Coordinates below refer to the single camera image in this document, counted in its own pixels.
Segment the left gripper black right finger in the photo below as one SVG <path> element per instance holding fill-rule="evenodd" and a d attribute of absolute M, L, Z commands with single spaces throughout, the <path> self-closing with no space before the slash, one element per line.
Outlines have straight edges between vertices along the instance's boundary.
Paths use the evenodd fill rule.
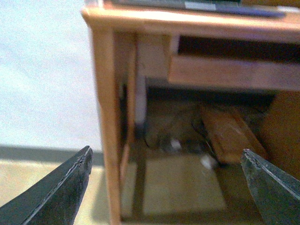
<path fill-rule="evenodd" d="M 300 181 L 249 149 L 241 166 L 251 196 L 266 225 L 300 223 Z"/>

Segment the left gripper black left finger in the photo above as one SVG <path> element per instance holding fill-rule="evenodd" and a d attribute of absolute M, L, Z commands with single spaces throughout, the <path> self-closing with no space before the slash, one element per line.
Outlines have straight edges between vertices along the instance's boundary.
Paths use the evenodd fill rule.
<path fill-rule="evenodd" d="M 85 194 L 93 151 L 86 146 L 0 208 L 2 225 L 72 225 Z"/>

